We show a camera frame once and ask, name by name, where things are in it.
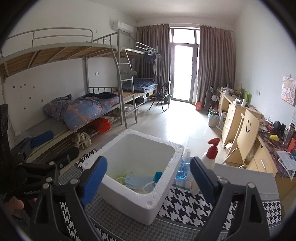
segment styrofoam box rim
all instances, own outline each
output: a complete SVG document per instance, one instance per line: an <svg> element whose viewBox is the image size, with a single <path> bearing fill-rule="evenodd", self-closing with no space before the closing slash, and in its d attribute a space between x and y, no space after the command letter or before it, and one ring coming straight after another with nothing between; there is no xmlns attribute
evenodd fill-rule
<svg viewBox="0 0 296 241"><path fill-rule="evenodd" d="M116 142L118 142L120 139L122 139L124 136L133 134L133 135L138 135L143 138L150 139L155 142L159 142L162 144L169 145L174 148L175 153L173 157L170 159L167 167L165 168L161 178L155 185L154 189L152 192L148 194L139 194L137 192L134 192L133 190L127 188L126 186L120 184L119 182L115 181L113 178L107 176L103 177L102 183L112 189L113 191L117 192L118 194L124 196L126 199L130 200L131 202L135 203L138 206L141 206L142 208L145 209L153 209L159 202L162 193L165 191L167 188L172 175L174 174L177 165L179 164L179 160L183 154L184 146L173 143L167 140L163 140L158 137L150 136L148 134L144 134L132 129L127 129L121 134L119 134L117 137L115 137L113 140L108 142L105 146L103 146L98 152L96 152L94 155L92 155L87 162L95 162L95 160L105 151L107 151L110 147L112 147Z"/></svg>

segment face mask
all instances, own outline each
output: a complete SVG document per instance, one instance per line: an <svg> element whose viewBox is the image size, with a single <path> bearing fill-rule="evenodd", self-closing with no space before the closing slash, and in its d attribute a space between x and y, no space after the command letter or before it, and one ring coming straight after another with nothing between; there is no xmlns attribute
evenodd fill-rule
<svg viewBox="0 0 296 241"><path fill-rule="evenodd" d="M155 187L154 177L134 175L132 173L126 175L126 187L138 190L152 191Z"/></svg>

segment brown curtain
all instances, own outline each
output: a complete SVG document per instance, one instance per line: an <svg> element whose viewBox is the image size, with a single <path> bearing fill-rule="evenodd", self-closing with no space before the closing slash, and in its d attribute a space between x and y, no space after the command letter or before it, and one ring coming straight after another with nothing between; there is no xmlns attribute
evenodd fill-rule
<svg viewBox="0 0 296 241"><path fill-rule="evenodd" d="M153 48L158 47L158 53L162 55L157 77L158 91L160 91L161 86L170 80L170 26L161 24L138 27L136 39ZM153 64L147 63L144 58L136 59L135 70L139 78L155 78Z"/></svg>
<svg viewBox="0 0 296 241"><path fill-rule="evenodd" d="M234 87L235 53L231 32L200 26L200 64L197 77L197 101L204 103L212 86Z"/></svg>

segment door frame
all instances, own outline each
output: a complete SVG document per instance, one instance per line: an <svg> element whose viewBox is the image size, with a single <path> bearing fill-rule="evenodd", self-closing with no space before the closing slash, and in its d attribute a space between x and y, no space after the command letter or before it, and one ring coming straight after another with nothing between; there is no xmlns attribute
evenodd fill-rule
<svg viewBox="0 0 296 241"><path fill-rule="evenodd" d="M184 43L174 43L174 28L171 28L172 30L172 42L171 42L171 72L170 72L170 78L172 80L172 87L170 88L170 94L172 95L172 100L182 101L186 103L192 103L193 100L193 92L194 92L194 82L197 78L197 58L198 58L198 50L199 46L196 44L196 29L191 28L176 28L176 29L190 29L194 30L194 44L184 44ZM174 92L174 77L175 77L175 46L181 45L181 46L188 46L192 47L192 75L191 75L191 90L190 90L190 97L189 100L181 100L173 98L173 92Z"/></svg>

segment water bottle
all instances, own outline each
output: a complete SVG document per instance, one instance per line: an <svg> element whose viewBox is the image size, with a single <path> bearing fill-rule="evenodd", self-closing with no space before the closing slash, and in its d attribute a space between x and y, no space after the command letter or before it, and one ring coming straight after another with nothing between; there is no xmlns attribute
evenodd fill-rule
<svg viewBox="0 0 296 241"><path fill-rule="evenodd" d="M183 181L187 178L187 173L190 171L190 154L191 150L189 148L185 149L184 155L181 159L181 164L178 169L177 175L175 177L176 180Z"/></svg>

